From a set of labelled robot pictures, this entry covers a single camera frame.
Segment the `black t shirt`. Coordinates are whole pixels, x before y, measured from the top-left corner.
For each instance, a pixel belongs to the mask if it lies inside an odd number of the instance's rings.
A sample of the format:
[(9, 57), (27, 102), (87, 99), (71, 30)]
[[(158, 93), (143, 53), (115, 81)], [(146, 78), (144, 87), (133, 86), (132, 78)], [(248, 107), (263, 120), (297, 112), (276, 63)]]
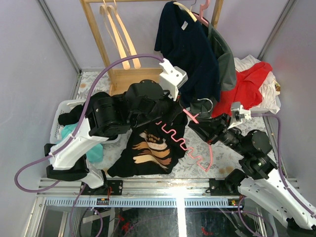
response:
[(185, 151), (174, 140), (184, 137), (187, 116), (171, 123), (155, 121), (132, 131), (120, 158), (108, 169), (111, 177), (169, 174)]

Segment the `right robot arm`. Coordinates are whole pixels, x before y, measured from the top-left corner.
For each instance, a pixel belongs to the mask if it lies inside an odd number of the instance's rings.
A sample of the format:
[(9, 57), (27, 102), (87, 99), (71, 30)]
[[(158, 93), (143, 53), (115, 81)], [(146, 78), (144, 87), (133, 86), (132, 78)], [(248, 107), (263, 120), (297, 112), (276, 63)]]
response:
[(266, 209), (282, 223), (291, 237), (316, 235), (316, 208), (286, 180), (282, 168), (269, 157), (272, 150), (267, 134), (254, 129), (243, 136), (230, 127), (232, 118), (189, 122), (188, 126), (209, 145), (221, 142), (242, 156), (241, 169), (225, 178), (225, 189), (231, 195), (244, 195)]

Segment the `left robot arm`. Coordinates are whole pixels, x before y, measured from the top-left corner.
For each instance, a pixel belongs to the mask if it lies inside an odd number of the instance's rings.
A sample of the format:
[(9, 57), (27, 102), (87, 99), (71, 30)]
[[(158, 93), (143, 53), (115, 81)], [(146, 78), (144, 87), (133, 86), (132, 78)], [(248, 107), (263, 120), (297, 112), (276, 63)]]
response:
[(153, 80), (133, 83), (123, 94), (86, 100), (83, 118), (59, 144), (50, 148), (47, 177), (58, 181), (81, 181), (96, 194), (108, 189), (106, 174), (86, 158), (95, 145), (128, 130), (163, 119), (173, 121), (182, 111), (178, 88), (162, 88)]

